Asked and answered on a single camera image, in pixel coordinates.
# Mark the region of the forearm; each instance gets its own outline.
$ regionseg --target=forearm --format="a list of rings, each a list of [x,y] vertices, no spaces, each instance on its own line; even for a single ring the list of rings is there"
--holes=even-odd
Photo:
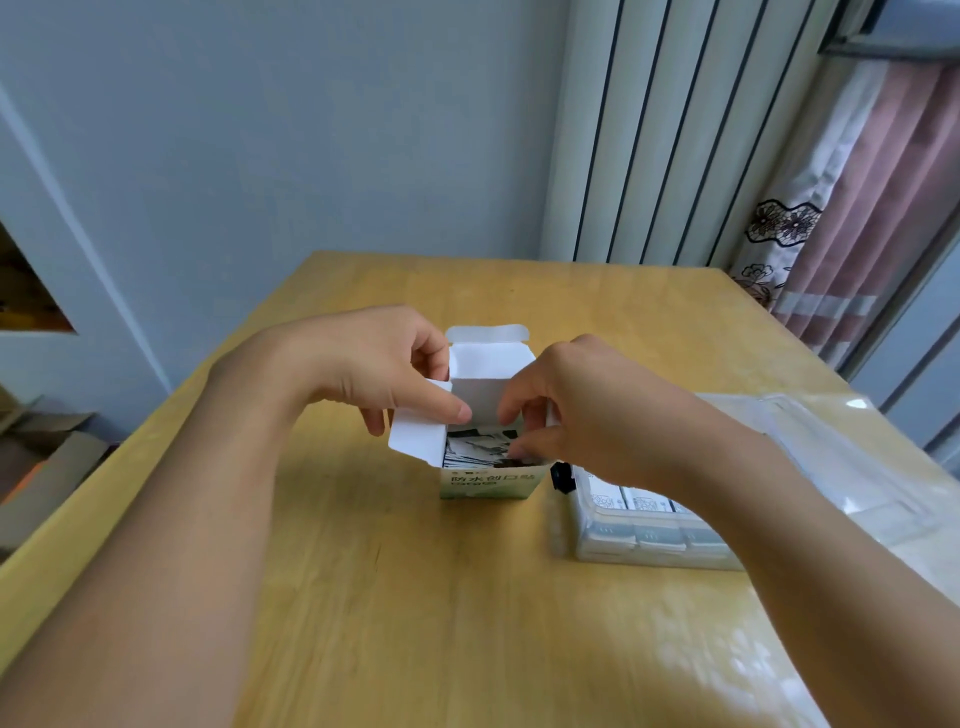
[[[207,386],[0,683],[0,725],[229,725],[295,417],[233,373]]]
[[[728,453],[701,489],[703,515],[831,725],[960,725],[960,611],[776,446],[751,437]]]

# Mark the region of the curtain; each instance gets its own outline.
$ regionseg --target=curtain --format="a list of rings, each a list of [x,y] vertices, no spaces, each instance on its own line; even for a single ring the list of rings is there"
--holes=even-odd
[[[772,308],[829,202],[883,84],[887,61],[827,61],[756,206],[730,275]]]
[[[812,145],[793,142],[806,159],[829,149],[828,163],[805,168],[820,173],[813,191],[789,205],[761,203],[747,238],[776,226],[763,243],[770,253],[751,260],[748,251],[763,249],[748,242],[731,270],[832,366],[960,203],[960,69],[860,61],[838,87],[826,117],[846,120],[842,132],[830,137],[827,123]]]

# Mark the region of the table surface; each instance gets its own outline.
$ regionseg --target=table surface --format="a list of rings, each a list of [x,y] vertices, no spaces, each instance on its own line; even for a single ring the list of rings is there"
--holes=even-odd
[[[534,352],[591,331],[699,392],[851,394],[710,269],[317,253],[218,352],[270,324],[377,303],[408,303],[441,328],[522,323]],[[120,518],[217,355],[0,568],[0,668]],[[951,482],[876,412],[833,408],[851,416],[889,464]],[[436,477],[343,405],[304,413],[277,474],[237,725],[821,721],[745,574],[580,563],[548,480],[526,501],[440,501]]]

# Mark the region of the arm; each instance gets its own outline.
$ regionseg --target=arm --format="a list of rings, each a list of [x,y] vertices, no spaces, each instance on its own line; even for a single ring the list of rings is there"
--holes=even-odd
[[[545,426],[554,401],[560,425]],[[740,558],[833,726],[960,725],[960,610],[833,507],[767,437],[596,337],[550,347],[508,385],[511,451],[675,498]]]
[[[0,725],[227,726],[239,699],[276,465],[310,401],[454,423],[443,335],[409,308],[267,329],[218,362],[130,510],[0,683]]]

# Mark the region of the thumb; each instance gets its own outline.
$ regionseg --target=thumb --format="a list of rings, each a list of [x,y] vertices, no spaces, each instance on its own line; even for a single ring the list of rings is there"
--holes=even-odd
[[[473,416],[466,402],[425,379],[413,367],[394,385],[394,402],[397,407],[415,410],[445,425],[462,425]]]
[[[562,425],[542,427],[524,432],[510,445],[507,457],[516,460],[539,458],[564,460],[564,428]]]

